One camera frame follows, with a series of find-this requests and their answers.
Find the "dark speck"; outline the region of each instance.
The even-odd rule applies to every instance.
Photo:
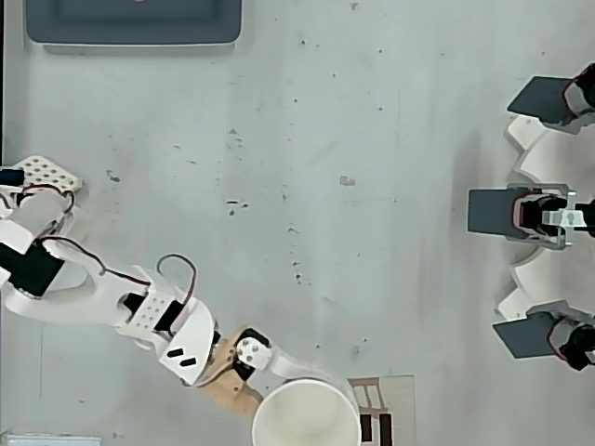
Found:
[[[110,181],[113,181],[114,183],[120,182],[120,178],[112,170],[106,170],[105,173],[107,174]]]

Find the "cup rim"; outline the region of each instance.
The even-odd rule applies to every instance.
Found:
[[[255,446],[256,442],[255,442],[255,429],[256,429],[256,425],[258,423],[258,419],[261,416],[262,413],[262,408],[264,407],[264,405],[268,402],[271,401],[272,398],[281,393],[281,391],[286,390],[290,387],[293,386],[299,386],[299,385],[305,385],[305,384],[314,384],[315,386],[320,386],[320,387],[324,387],[327,388],[329,390],[331,390],[332,392],[334,392],[336,395],[339,395],[339,397],[343,400],[343,402],[345,402],[345,404],[347,404],[350,408],[350,413],[353,415],[353,420],[355,422],[356,425],[356,430],[357,430],[357,439],[356,441],[353,442],[354,445],[359,445],[362,443],[362,429],[360,426],[360,413],[359,411],[353,407],[353,403],[350,401],[350,399],[347,397],[347,395],[345,395],[343,392],[341,392],[338,388],[336,388],[335,386],[333,386],[332,384],[327,383],[326,381],[320,380],[320,379],[316,379],[316,378],[298,378],[298,379],[292,379],[291,381],[287,381],[283,384],[281,384],[280,386],[278,386],[276,389],[273,390],[273,392],[271,392],[269,395],[267,395],[264,400],[259,404],[258,408],[257,408],[257,412],[254,415],[254,420],[252,421],[252,445]]]

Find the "white robotic arm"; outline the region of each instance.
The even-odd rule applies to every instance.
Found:
[[[159,272],[139,266],[109,267],[79,242],[84,213],[72,192],[36,185],[0,190],[0,290],[3,304],[26,318],[113,327],[142,348],[187,387],[200,387],[236,413],[254,416],[262,397],[246,381],[255,370],[281,377],[314,377],[339,383],[326,372],[286,355],[252,328],[223,338],[209,308]],[[57,278],[75,278],[57,288]]]

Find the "white paper cup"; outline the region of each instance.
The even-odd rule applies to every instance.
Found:
[[[253,446],[360,446],[355,401],[325,381],[297,379],[271,392],[252,424]]]

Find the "gray tray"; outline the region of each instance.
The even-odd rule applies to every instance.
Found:
[[[27,34],[42,44],[222,45],[242,27],[242,0],[26,0]]]

